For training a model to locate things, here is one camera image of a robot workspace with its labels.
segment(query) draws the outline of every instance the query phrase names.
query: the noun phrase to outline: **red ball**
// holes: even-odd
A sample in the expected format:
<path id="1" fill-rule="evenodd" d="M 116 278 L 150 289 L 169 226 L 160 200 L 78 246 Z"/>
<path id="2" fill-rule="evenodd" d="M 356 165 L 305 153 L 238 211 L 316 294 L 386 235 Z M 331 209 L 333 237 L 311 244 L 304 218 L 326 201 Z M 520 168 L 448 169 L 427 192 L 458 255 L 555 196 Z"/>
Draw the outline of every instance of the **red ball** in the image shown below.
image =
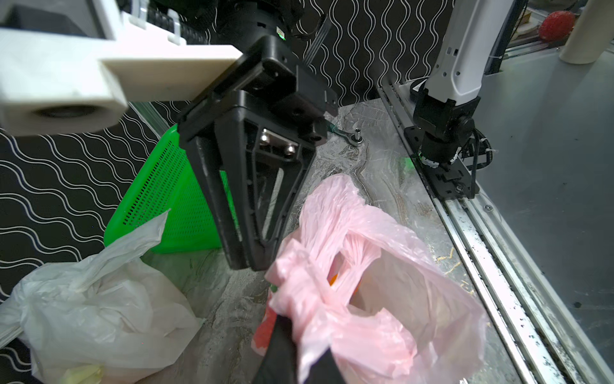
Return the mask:
<path id="1" fill-rule="evenodd" d="M 546 42 L 561 40 L 572 31 L 574 23 L 575 15 L 572 12 L 568 10 L 552 12 L 539 27 L 539 37 Z"/>

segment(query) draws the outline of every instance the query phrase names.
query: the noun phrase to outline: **green mesh crate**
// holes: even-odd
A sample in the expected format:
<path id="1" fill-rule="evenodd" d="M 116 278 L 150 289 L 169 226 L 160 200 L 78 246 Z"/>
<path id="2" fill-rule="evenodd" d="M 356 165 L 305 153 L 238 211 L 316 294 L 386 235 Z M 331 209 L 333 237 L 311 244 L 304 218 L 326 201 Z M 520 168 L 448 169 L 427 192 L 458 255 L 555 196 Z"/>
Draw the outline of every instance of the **green mesh crate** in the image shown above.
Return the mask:
<path id="1" fill-rule="evenodd" d="M 225 172 L 220 173 L 230 210 L 235 207 Z M 179 147 L 177 126 L 169 129 L 136 175 L 104 231 L 104 245 L 130 233 L 170 209 L 156 253 L 220 248 L 211 210 L 200 190 L 185 151 Z"/>

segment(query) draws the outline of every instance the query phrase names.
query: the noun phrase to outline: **marble countertop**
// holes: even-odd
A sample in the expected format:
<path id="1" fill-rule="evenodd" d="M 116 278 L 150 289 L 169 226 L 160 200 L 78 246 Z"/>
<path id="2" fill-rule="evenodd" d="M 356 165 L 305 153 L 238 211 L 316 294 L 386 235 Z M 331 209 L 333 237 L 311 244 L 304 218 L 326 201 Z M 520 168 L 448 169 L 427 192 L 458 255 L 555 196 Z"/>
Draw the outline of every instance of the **marble countertop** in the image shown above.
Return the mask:
<path id="1" fill-rule="evenodd" d="M 352 147 L 342 137 L 329 133 L 328 143 L 318 148 L 291 212 L 287 233 L 298 225 L 300 208 L 319 182 L 333 174 L 346 173 L 368 204 L 413 229 L 441 270 L 476 296 L 381 100 L 342 107 L 332 122 L 346 131 L 360 128 L 365 144 Z M 262 360 L 251 350 L 251 337 L 265 311 L 268 283 L 263 273 L 230 270 L 221 251 L 148 254 L 143 259 L 169 277 L 205 323 L 175 364 L 141 383 L 250 383 Z M 484 367 L 467 381 L 521 383 L 490 323 L 486 335 Z"/>

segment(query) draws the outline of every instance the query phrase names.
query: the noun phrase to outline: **pink plastic bag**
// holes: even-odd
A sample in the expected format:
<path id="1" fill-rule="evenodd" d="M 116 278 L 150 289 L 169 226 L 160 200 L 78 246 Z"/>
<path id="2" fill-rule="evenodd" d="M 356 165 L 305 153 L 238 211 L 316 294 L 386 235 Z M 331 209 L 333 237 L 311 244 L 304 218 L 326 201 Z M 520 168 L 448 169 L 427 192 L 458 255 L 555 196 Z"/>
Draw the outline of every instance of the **pink plastic bag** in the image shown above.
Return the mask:
<path id="1" fill-rule="evenodd" d="M 347 175 L 308 196 L 265 278 L 270 308 L 292 320 L 299 383 L 328 348 L 348 383 L 452 383 L 482 364 L 481 305 Z"/>

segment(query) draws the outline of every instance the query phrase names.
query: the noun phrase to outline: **metal bolt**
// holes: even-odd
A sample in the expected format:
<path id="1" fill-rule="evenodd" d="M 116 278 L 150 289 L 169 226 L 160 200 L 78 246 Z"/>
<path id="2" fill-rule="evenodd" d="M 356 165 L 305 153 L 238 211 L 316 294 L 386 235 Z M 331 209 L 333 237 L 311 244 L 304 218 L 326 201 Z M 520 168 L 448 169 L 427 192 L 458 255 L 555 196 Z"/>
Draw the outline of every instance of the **metal bolt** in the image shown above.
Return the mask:
<path id="1" fill-rule="evenodd" d="M 285 148 L 284 148 L 284 154 L 286 156 L 292 156 L 295 153 L 297 153 L 297 148 L 295 146 L 293 146 L 292 144 L 288 144 Z"/>
<path id="2" fill-rule="evenodd" d="M 271 138 L 266 130 L 262 130 L 262 135 L 260 135 L 260 145 L 266 147 L 269 144 L 271 144 Z"/>
<path id="3" fill-rule="evenodd" d="M 348 139 L 349 143 L 355 147 L 362 144 L 362 136 L 360 135 L 360 128 L 354 129 L 354 133 Z"/>

